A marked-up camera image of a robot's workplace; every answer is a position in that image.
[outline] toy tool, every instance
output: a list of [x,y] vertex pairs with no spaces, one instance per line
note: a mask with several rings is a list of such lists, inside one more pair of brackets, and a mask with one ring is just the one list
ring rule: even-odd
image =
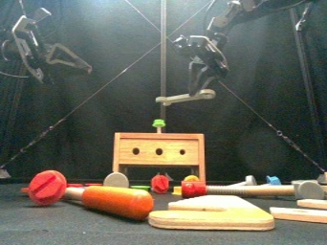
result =
[[81,200],[86,208],[143,220],[154,209],[154,198],[143,189],[115,187],[67,188],[66,197]]
[[301,207],[327,210],[327,200],[303,199],[298,200],[297,203]]
[[151,179],[151,188],[155,193],[166,194],[169,191],[169,178],[165,175],[158,174]]
[[150,213],[150,225],[179,230],[269,231],[273,215],[238,196],[207,195],[169,203],[169,211]]
[[327,211],[273,207],[271,214],[278,219],[327,223]]
[[295,195],[299,199],[323,199],[323,188],[313,181],[305,181],[299,185],[281,186],[241,186],[217,187],[206,186],[202,181],[182,182],[183,197],[197,197],[207,194],[239,195],[239,196],[290,196]]
[[66,188],[66,176],[59,171],[47,170],[32,179],[28,186],[28,195],[37,204],[49,206],[63,197]]

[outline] black backdrop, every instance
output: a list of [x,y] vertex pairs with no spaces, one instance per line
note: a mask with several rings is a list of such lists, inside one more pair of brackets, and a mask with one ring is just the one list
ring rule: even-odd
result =
[[[181,34],[203,33],[210,2],[167,1],[169,96],[189,92],[190,63],[173,50],[170,40]],[[222,12],[222,2],[210,18]],[[70,179],[103,179],[111,172],[114,133],[157,131],[153,121],[161,117],[155,99],[162,92],[162,2],[23,3],[27,14],[39,7],[50,10],[47,41],[70,47],[93,65],[94,72],[85,76],[65,74],[59,69],[53,85],[32,78],[0,77],[2,164],[51,125],[70,116],[7,165],[7,170],[16,178],[31,178],[46,169],[57,169]],[[327,104],[326,5],[326,1],[314,1],[303,30],[322,136],[326,136]],[[10,30],[22,16],[20,5],[18,1],[2,1],[0,8],[2,26]],[[301,13],[303,9],[301,5],[297,10]],[[231,70],[223,83],[321,166],[327,167],[321,147],[325,142],[317,143],[319,134],[313,125],[290,10],[235,26],[223,53]],[[0,61],[2,72],[23,75],[20,67],[19,61]],[[283,181],[315,178],[318,168],[273,127],[218,83],[210,88],[217,91],[214,100],[177,103],[166,108],[167,133],[205,134],[207,180],[237,181],[250,174],[262,181],[266,175],[277,175]],[[153,168],[134,168],[131,178],[146,180],[157,172]],[[170,169],[169,174],[182,179],[189,172]]]

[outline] metal rod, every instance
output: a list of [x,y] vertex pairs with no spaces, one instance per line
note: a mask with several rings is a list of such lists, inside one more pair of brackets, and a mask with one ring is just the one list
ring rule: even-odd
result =
[[[166,67],[167,67],[167,3],[162,0],[162,96],[166,97]],[[161,118],[166,121],[166,106],[161,105]]]
[[294,38],[298,48],[298,55],[299,55],[299,62],[302,67],[302,75],[303,75],[303,81],[306,86],[306,92],[307,92],[307,100],[309,100],[309,107],[311,112],[311,119],[313,119],[313,133],[314,133],[314,139],[315,139],[315,146],[318,149],[318,161],[323,163],[326,166],[327,163],[327,157],[326,157],[326,145],[323,140],[323,133],[321,128],[321,119],[318,115],[318,107],[317,107],[317,99],[314,95],[313,90],[313,76],[310,72],[310,65],[309,65],[309,58],[306,53],[306,44],[305,44],[305,38],[303,38],[303,30],[297,30],[297,25],[299,23],[299,17],[297,10],[293,8],[290,9],[290,17],[291,17],[291,23],[294,27]]

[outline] cable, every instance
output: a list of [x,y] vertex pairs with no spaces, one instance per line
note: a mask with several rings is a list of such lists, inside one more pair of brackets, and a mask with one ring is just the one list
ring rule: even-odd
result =
[[30,78],[28,76],[18,76],[18,75],[12,75],[4,72],[0,72],[0,75],[6,76],[6,77],[11,77],[11,78]]
[[205,13],[205,18],[203,18],[203,32],[205,32],[205,35],[206,35],[206,30],[207,30],[207,19],[209,19],[209,13],[210,13],[210,10],[213,9],[214,5],[217,4],[218,0],[213,0],[210,6],[209,6],[209,9]]

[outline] wooden plank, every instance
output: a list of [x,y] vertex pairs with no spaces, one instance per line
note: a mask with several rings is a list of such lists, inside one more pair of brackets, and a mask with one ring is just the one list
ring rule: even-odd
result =
[[314,199],[298,200],[298,206],[327,210],[327,200],[314,200]]
[[150,225],[179,230],[269,231],[273,215],[238,196],[213,195],[169,204],[169,211],[150,213]]
[[271,207],[271,214],[278,219],[327,223],[327,211]]

